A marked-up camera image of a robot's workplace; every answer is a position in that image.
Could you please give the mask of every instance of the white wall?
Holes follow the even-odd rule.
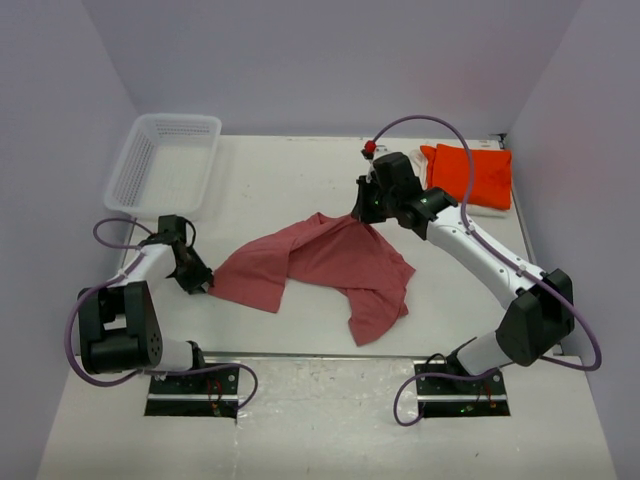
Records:
[[[83,0],[141,112],[225,133],[506,132],[580,0]],[[396,134],[446,135],[407,124]]]
[[[621,479],[640,473],[639,18],[585,0],[508,137],[538,261],[573,277],[602,344],[589,382]],[[566,347],[590,361],[584,335]]]
[[[0,478],[26,479],[68,372],[67,312],[113,273],[91,226],[136,112],[79,0],[0,10]]]

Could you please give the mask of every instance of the orange cloth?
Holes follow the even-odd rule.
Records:
[[[423,145],[427,158],[427,186],[440,187],[462,201],[469,181],[469,161],[463,148],[439,144]],[[511,208],[511,152],[508,150],[472,150],[475,182],[469,203],[483,207]]]

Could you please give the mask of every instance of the white plastic basket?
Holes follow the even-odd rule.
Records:
[[[194,219],[209,185],[222,123],[202,115],[138,117],[104,196],[109,210],[139,218]]]

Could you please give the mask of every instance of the table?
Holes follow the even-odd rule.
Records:
[[[423,141],[384,143],[406,152]],[[355,179],[367,168],[358,154],[362,143],[223,137],[196,222],[199,254],[215,267],[244,243],[317,210],[348,212]],[[526,256],[515,211],[480,223]],[[370,357],[449,352],[495,328],[502,311],[443,252],[393,222],[377,228],[417,268],[407,296],[411,313],[382,339],[355,347],[346,300],[328,288],[289,282],[280,313],[272,315],[206,295],[188,297],[166,281],[154,292],[163,334],[197,340],[209,352],[239,352],[238,360],[260,378],[257,396],[237,424],[145,417],[147,377],[100,389],[70,373],[39,478],[615,479],[586,376],[546,362],[504,369],[510,417],[430,419],[412,428],[394,423],[393,397],[413,362]],[[136,233],[132,242],[140,239]],[[309,309],[311,296],[326,309]],[[246,396],[250,377],[239,379]],[[417,413],[415,385],[401,398],[400,412],[403,418]]]
[[[237,425],[145,417],[148,378],[102,389],[71,373],[39,478],[616,478],[581,372],[546,362],[507,367],[510,417],[402,428],[391,403],[412,372],[408,359],[243,361],[261,383]],[[250,382],[240,375],[241,393]],[[416,414],[413,386],[400,410],[403,418]]]
[[[380,143],[405,153],[421,144],[459,145],[452,140],[400,138],[383,138]],[[317,211],[329,216],[350,212],[355,180],[368,169],[360,155],[363,144],[362,138],[223,136],[195,222],[198,254],[215,269],[245,243]],[[496,141],[486,140],[471,141],[470,146],[499,148]],[[478,221],[527,258],[515,208],[507,218]],[[502,308],[452,257],[394,220],[375,228],[417,270],[408,286],[409,315],[378,341],[356,347],[347,326],[347,299],[331,288],[296,281],[287,283],[275,315],[208,295],[190,297],[175,282],[166,281],[153,293],[163,335],[195,340],[207,352],[415,357],[449,352],[497,327]],[[132,242],[144,236],[136,231]]]

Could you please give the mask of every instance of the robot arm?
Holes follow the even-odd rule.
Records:
[[[447,357],[451,373],[478,375],[509,363],[531,365],[573,331],[570,312],[549,293],[507,268],[466,231],[456,200],[440,188],[423,190],[409,159],[391,153],[374,160],[367,176],[358,181],[358,199],[352,215],[363,223],[396,218],[423,240],[442,248],[465,266],[493,293],[506,310],[500,326],[474,338]],[[542,279],[570,302],[570,278],[555,270],[549,274],[526,262],[469,220],[472,227],[500,253]]]
[[[158,233],[141,243],[142,258],[131,262],[139,262],[133,272],[88,297],[80,308],[80,352],[88,373],[204,366],[195,342],[162,338],[151,300],[153,290],[167,277],[175,278],[189,294],[206,292],[213,284],[211,269],[193,245],[186,244],[186,223],[176,215],[160,217]],[[118,319],[124,319],[124,327],[107,328]]]

